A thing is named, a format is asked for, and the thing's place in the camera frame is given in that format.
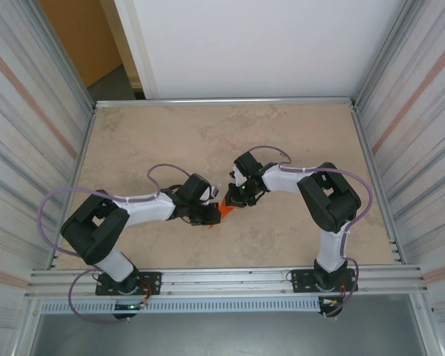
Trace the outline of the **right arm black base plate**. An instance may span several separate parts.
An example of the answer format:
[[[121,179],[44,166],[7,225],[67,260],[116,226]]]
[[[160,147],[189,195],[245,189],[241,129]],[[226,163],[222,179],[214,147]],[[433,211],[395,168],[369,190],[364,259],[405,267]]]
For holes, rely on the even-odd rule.
[[[323,269],[299,269],[290,271],[289,276],[294,293],[338,293],[342,292],[342,286],[346,292],[358,290],[352,268],[342,268],[330,274]]]

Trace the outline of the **long aluminium table edge rail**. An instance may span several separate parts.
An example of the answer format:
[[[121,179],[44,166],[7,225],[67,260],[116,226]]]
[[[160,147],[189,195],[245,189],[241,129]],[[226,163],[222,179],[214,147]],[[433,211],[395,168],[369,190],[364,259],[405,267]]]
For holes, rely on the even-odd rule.
[[[182,106],[231,106],[231,105],[349,105],[346,96],[270,97],[270,98],[217,98],[217,99],[146,99],[98,101],[100,108],[145,108]]]

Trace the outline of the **brown wooden door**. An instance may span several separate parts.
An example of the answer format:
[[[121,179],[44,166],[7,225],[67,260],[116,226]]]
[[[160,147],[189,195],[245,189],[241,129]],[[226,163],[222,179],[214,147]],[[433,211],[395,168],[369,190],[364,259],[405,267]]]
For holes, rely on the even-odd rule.
[[[100,0],[39,0],[86,87],[122,64]]]

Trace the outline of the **wide aluminium mounting rail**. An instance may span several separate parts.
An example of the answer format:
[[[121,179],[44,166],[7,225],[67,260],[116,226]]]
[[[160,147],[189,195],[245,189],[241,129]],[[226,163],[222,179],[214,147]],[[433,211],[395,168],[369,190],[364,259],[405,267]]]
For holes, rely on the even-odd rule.
[[[158,297],[267,297],[293,292],[290,267],[163,269],[155,289]],[[24,296],[31,300],[61,300],[80,270],[35,271]],[[361,265],[359,295],[424,294],[421,269],[412,265]]]

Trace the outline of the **aluminium table side rail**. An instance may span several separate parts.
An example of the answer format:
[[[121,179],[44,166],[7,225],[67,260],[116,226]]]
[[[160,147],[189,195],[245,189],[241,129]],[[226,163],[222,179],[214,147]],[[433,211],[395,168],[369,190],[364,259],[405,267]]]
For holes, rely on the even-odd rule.
[[[360,114],[358,109],[353,105],[351,109],[351,116],[357,133],[357,137],[360,142],[361,150],[363,152],[364,159],[368,168],[369,176],[373,184],[373,190],[376,196],[376,200],[379,205],[380,213],[383,218],[383,223],[386,228],[387,237],[389,243],[392,245],[392,253],[394,254],[394,260],[397,264],[406,264],[406,260],[403,255],[403,249],[398,241],[398,229],[395,225],[395,220],[389,207],[387,195],[384,192],[380,174],[378,173],[377,166],[374,160],[374,154],[369,147],[369,143],[365,134],[365,131],[360,120]]]
[[[73,177],[72,177],[72,180],[70,181],[70,186],[71,187],[76,187],[78,182],[79,182],[79,177],[80,177],[80,174],[81,174],[81,171],[82,171],[82,166],[83,166],[83,163],[84,163],[84,160],[85,160],[85,154],[86,154],[87,149],[88,149],[90,136],[92,134],[93,125],[94,125],[94,122],[95,122],[95,119],[96,119],[96,113],[97,113],[97,106],[94,106],[93,107],[93,112],[92,112],[92,114],[90,116],[90,120],[89,120],[88,126],[87,126],[86,131],[85,131],[85,135],[84,135],[84,139],[83,139],[83,142],[82,142],[82,146],[81,146],[79,155],[77,157],[76,167],[75,167],[75,170],[74,170],[74,173],[73,173]],[[72,205],[72,202],[73,202],[73,196],[74,196],[73,192],[65,192],[65,201],[64,201],[65,205],[64,205],[64,208],[62,210],[61,216],[60,216],[60,218],[58,220],[58,225],[57,225],[57,228],[56,228],[56,232],[54,234],[54,237],[52,238],[52,241],[55,244],[57,244],[58,247],[60,247],[61,244],[62,244],[62,237],[61,237],[61,234],[59,232],[60,231],[60,227],[61,227],[62,223],[67,219],[67,217],[68,217],[68,215],[70,213],[71,205]],[[60,255],[60,252],[57,251],[56,249],[53,248],[51,250],[50,257],[49,257],[48,262],[47,262],[47,267],[45,268],[46,270],[53,269],[56,266],[56,260],[57,260],[59,255]]]

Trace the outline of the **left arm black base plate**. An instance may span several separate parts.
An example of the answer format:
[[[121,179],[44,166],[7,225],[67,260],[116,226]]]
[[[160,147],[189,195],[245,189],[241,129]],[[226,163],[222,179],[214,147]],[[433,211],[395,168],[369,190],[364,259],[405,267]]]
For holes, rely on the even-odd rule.
[[[152,296],[159,295],[162,273],[155,271],[133,271],[122,282],[116,282],[108,274],[97,277],[97,296]]]

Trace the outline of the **white door frame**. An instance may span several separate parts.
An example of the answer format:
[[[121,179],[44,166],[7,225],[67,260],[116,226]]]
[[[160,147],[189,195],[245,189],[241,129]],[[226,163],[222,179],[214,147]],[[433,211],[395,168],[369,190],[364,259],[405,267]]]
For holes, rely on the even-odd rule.
[[[134,0],[114,0],[146,99],[160,99]]]

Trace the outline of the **orange paper sheet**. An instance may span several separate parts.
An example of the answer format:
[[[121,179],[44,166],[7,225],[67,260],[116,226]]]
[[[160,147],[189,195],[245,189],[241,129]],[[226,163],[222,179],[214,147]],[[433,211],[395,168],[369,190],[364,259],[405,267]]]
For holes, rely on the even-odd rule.
[[[218,222],[210,225],[209,228],[213,228],[215,225],[220,224],[234,209],[234,206],[227,206],[225,200],[222,200],[218,207],[218,210],[220,212],[220,219]]]

